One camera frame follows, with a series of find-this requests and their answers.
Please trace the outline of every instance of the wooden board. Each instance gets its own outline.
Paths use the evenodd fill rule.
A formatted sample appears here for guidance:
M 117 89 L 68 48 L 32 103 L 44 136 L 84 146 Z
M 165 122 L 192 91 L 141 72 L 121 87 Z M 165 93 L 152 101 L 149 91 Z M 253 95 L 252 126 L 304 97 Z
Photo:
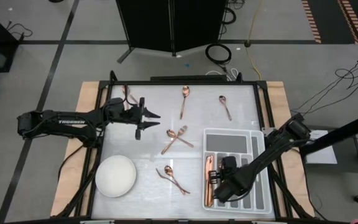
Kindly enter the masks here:
M 276 127 L 280 127 L 291 117 L 287 96 L 284 90 L 284 84 L 282 82 L 267 83 L 275 125 Z M 87 112 L 94 109 L 96 95 L 98 93 L 98 84 L 99 82 L 84 82 L 82 84 L 76 111 Z M 267 113 L 265 110 L 263 95 L 261 97 L 261 103 L 264 120 L 267 122 Z M 67 145 L 65 157 L 69 156 L 75 149 L 80 146 L 81 143 L 77 139 L 70 139 Z M 85 152 L 86 149 L 82 149 L 80 152 L 75 154 L 62 169 L 62 174 L 58 183 L 51 215 L 56 215 L 61 212 L 67 203 L 72 199 L 75 192 L 78 190 L 85 159 Z M 299 154 L 293 151 L 288 151 L 282 156 L 282 161 L 288 189 L 294 195 L 298 203 L 305 209 L 305 211 L 311 215 L 314 215 L 313 207 L 309 201 L 305 173 Z M 282 193 L 278 187 L 277 189 L 280 213 L 282 216 L 285 216 L 285 207 L 282 200 Z M 85 193 L 83 205 L 87 203 L 88 199 L 89 191 Z M 82 215 L 84 215 L 86 212 L 85 207 L 86 206 L 83 206 L 81 211 Z

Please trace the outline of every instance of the white bowl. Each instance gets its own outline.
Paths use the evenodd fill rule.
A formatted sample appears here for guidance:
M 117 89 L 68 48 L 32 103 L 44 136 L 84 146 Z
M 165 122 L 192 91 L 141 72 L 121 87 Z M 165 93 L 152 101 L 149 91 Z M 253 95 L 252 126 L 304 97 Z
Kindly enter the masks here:
M 136 168 L 125 156 L 111 156 L 105 159 L 96 171 L 96 186 L 107 197 L 120 197 L 135 183 Z

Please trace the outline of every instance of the yellow cable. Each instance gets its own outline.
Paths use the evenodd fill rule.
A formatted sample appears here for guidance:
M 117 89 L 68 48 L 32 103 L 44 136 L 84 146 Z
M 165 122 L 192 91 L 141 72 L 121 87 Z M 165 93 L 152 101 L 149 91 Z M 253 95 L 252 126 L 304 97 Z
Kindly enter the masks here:
M 248 34 L 248 43 L 250 43 L 251 34 L 252 34 L 252 29 L 254 28 L 255 18 L 256 18 L 256 16 L 258 15 L 260 6 L 262 5 L 263 1 L 264 1 L 264 0 L 260 0 L 260 1 L 259 1 L 258 8 L 257 8 L 256 11 L 255 11 L 254 17 L 252 18 L 251 28 L 249 29 L 249 34 Z M 254 64 L 254 61 L 252 60 L 251 56 L 249 55 L 247 47 L 246 47 L 246 52 L 247 52 L 247 56 L 248 56 L 248 58 L 249 58 L 249 60 L 250 60 L 250 62 L 251 62 L 251 64 L 252 64 L 252 68 L 254 68 L 255 72 L 258 74 L 259 80 L 262 80 L 262 75 L 260 74 L 260 72 L 259 72 L 258 69 L 256 68 L 256 66 L 255 66 L 255 64 Z

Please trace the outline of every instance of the floor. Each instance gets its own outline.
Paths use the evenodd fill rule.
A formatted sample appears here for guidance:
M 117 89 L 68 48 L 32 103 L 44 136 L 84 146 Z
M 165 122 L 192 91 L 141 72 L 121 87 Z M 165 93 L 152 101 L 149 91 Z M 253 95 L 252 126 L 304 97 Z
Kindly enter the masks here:
M 227 26 L 223 40 L 247 37 L 257 4 L 257 0 L 247 0 L 236 11 L 237 21 Z M 71 25 L 67 24 L 70 11 L 74 12 Z M 74 110 L 81 83 L 105 80 L 110 70 L 115 71 L 119 80 L 202 75 L 219 70 L 204 56 L 203 47 L 180 53 L 180 58 L 135 49 L 125 61 L 117 63 L 127 45 L 110 41 L 125 40 L 115 1 L 64 0 L 52 4 L 0 0 L 0 23 L 6 26 L 9 20 L 22 23 L 34 34 L 19 47 L 11 71 L 0 73 L 0 208 L 24 145 L 16 134 L 18 115 L 34 110 L 37 105 L 51 110 Z M 249 53 L 264 80 L 284 82 L 290 108 L 300 106 L 335 81 L 336 69 L 350 69 L 358 60 L 358 45 L 318 44 L 314 38 L 301 1 L 264 1 L 252 39 L 268 41 L 254 44 Z M 101 41 L 84 44 L 72 40 Z M 244 46 L 227 46 L 233 54 L 228 68 L 238 69 L 245 80 L 256 80 Z M 219 50 L 212 52 L 215 57 L 223 54 Z M 351 92 L 346 90 L 348 85 L 348 80 L 343 81 L 316 106 L 348 95 Z M 48 90 L 43 95 L 46 100 L 39 101 L 44 87 Z M 306 115 L 305 123 L 339 127 L 356 118 L 358 90 L 340 103 Z M 7 222 L 48 218 L 66 144 L 67 140 L 59 137 L 32 142 Z M 352 201 L 352 196 L 358 194 L 357 175 L 308 172 L 308 187 L 312 202 L 327 219 L 358 218 L 358 203 Z

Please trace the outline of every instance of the black partition panel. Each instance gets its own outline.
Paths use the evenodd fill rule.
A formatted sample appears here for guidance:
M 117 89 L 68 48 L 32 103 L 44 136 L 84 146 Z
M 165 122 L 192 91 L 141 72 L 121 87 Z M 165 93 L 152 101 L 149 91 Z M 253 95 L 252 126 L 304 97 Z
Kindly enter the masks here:
M 168 0 L 117 0 L 131 47 L 171 52 Z
M 219 38 L 226 0 L 176 0 L 173 33 L 175 50 L 215 43 Z
M 129 47 L 179 52 L 218 41 L 227 0 L 116 0 Z

